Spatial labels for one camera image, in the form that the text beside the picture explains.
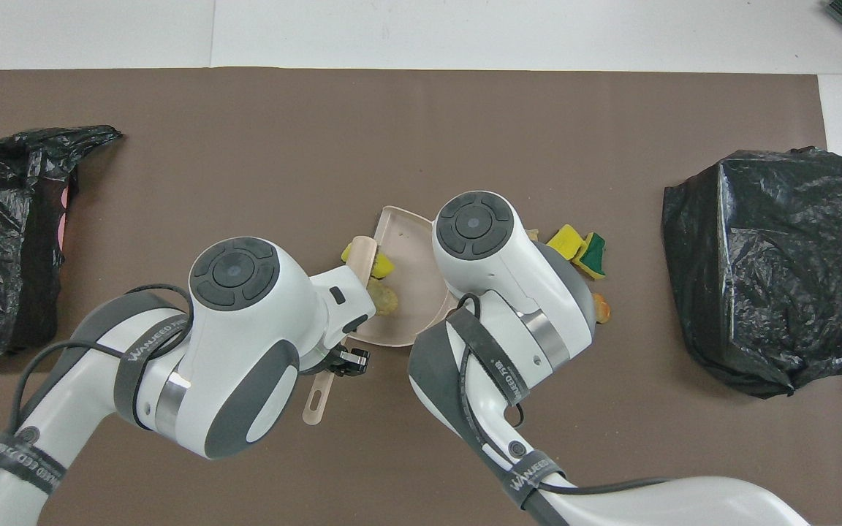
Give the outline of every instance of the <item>black cable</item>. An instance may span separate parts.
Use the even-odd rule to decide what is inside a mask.
[[[515,404],[515,409],[518,409],[518,423],[512,426],[512,429],[517,430],[525,423],[525,409],[522,407],[521,403]]]
[[[163,346],[159,347],[154,353],[152,353],[150,359],[156,359],[157,357],[164,356],[168,352],[179,346],[181,342],[183,342],[184,339],[187,337],[187,334],[190,333],[190,329],[194,325],[194,303],[191,302],[190,293],[188,293],[187,290],[181,289],[179,286],[173,286],[173,284],[167,283],[143,284],[143,286],[137,286],[134,289],[129,290],[126,294],[153,289],[171,290],[183,297],[185,302],[187,302],[187,323],[184,325],[183,329],[181,329],[180,333],[178,333],[177,336],[175,336],[171,340],[168,340],[167,343],[165,343]],[[34,369],[36,369],[36,367],[40,365],[41,362],[44,362],[44,359],[50,356],[50,354],[52,354],[54,351],[57,351],[59,349],[67,349],[68,347],[83,347],[84,349],[96,349],[97,351],[107,353],[108,355],[114,357],[120,357],[122,354],[121,351],[118,351],[108,346],[103,346],[102,343],[88,342],[87,340],[66,340],[66,342],[57,342],[45,347],[43,350],[41,350],[40,353],[37,354],[37,356],[33,357],[33,359],[31,359],[31,361],[28,362],[28,365],[24,368],[23,372],[21,372],[18,385],[16,386],[15,393],[12,396],[12,407],[7,432],[14,434],[18,431],[19,427],[21,426],[21,399],[23,399],[24,397],[24,389],[26,388],[28,378],[31,376],[31,373],[33,373]]]
[[[477,295],[469,293],[464,294],[463,297],[461,297],[459,302],[457,303],[457,308],[462,308],[464,306],[464,303],[467,302],[467,300],[471,300],[474,303],[474,316],[476,316],[477,319],[480,319],[481,307],[480,299]],[[470,409],[470,402],[467,400],[466,396],[467,362],[470,362],[470,355],[470,346],[465,346],[463,350],[463,357],[461,357],[460,359],[459,373],[460,406],[463,408],[463,415],[466,417],[467,423],[470,425],[470,428],[472,432],[474,432],[474,436],[477,437],[477,440],[480,443],[480,445],[485,445],[486,443],[488,443],[488,445],[491,446],[492,449],[495,450],[495,452],[508,459],[508,456],[506,456],[505,454],[505,450],[498,446],[498,444],[494,440],[492,440],[492,437],[490,437],[487,433],[482,431],[482,428],[480,427],[479,422],[477,421],[477,416],[475,416]],[[512,426],[512,429],[518,429],[518,427],[525,423],[525,409],[522,407],[522,404],[515,404],[515,408],[518,409],[518,423]],[[624,490],[626,489],[636,489],[636,487],[653,486],[655,484],[661,484],[662,482],[668,482],[669,480],[674,479],[665,479],[664,477],[658,477],[657,479],[627,480],[626,482],[587,487],[561,487],[554,486],[553,484],[539,482],[538,489],[542,489],[545,492],[558,493],[561,495],[599,495],[601,493],[624,492]]]
[[[28,377],[31,376],[34,369],[36,369],[41,362],[44,362],[44,359],[50,356],[51,353],[60,349],[66,349],[67,347],[96,349],[97,351],[102,351],[114,357],[119,357],[120,355],[120,352],[113,349],[113,347],[103,346],[102,343],[87,342],[87,340],[66,340],[66,342],[57,342],[45,347],[41,352],[37,353],[37,356],[33,357],[33,359],[28,362],[28,365],[24,368],[23,372],[21,372],[21,376],[19,376],[18,385],[15,387],[15,393],[12,396],[9,426],[6,427],[7,432],[14,434],[21,426],[21,398],[24,396],[24,387],[26,387],[28,383]]]
[[[480,319],[480,303],[479,303],[479,296],[471,293],[465,293],[463,297],[460,298],[459,302],[457,302],[457,308],[463,307],[463,304],[467,302],[467,300],[472,300],[474,303],[474,316],[477,319]]]
[[[561,487],[539,482],[538,489],[543,489],[545,492],[558,493],[561,495],[599,495],[601,493],[625,492],[626,489],[636,489],[636,487],[654,486],[670,480],[674,479],[656,477],[655,479],[627,480],[626,482],[587,487]]]
[[[187,302],[187,323],[184,324],[183,329],[181,329],[180,333],[175,336],[172,340],[168,340],[163,346],[158,347],[156,351],[151,353],[149,359],[156,359],[157,357],[163,357],[168,352],[173,351],[187,338],[187,334],[190,333],[191,327],[194,326],[194,302],[191,301],[190,293],[187,290],[181,289],[179,286],[174,286],[174,284],[167,284],[167,283],[150,283],[150,284],[143,284],[143,286],[137,286],[134,289],[128,291],[126,294],[131,294],[133,292],[141,292],[143,290],[171,290],[180,294],[181,297],[184,298],[184,302]]]

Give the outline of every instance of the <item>white floor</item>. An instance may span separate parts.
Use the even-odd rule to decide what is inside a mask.
[[[0,0],[0,69],[393,67],[821,75],[842,154],[842,27],[819,0]]]

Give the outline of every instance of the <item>yellow sponge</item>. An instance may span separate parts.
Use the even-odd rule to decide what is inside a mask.
[[[351,248],[353,248],[353,243],[348,244],[344,249],[344,253],[340,255],[340,259],[342,259],[344,263],[346,263],[346,260],[350,257]],[[381,250],[377,250],[375,252],[375,260],[372,262],[370,275],[377,280],[381,280],[385,276],[388,276],[388,274],[391,274],[394,269],[395,265],[392,264],[392,260],[388,259]]]
[[[551,240],[547,242],[547,246],[551,247],[554,250],[557,250],[564,259],[574,259],[577,254],[577,251],[581,249],[584,245],[584,240],[581,238],[580,234],[574,230],[573,226],[570,224],[564,224],[561,227],[561,230],[558,230],[558,233],[551,237]]]

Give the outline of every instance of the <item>hole in handle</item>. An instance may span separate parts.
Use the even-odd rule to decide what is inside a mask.
[[[320,389],[318,389],[316,392],[314,392],[314,396],[311,396],[311,403],[308,404],[308,407],[310,407],[311,411],[316,411],[317,407],[320,406],[320,397],[322,396],[322,394],[323,393],[320,392]]]

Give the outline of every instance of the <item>pink object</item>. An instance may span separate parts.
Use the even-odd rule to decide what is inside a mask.
[[[64,206],[64,213],[61,214],[60,223],[57,223],[57,247],[60,248],[61,252],[64,250],[64,225],[67,223],[67,192],[68,189],[64,189],[64,193],[61,194],[61,205]]]

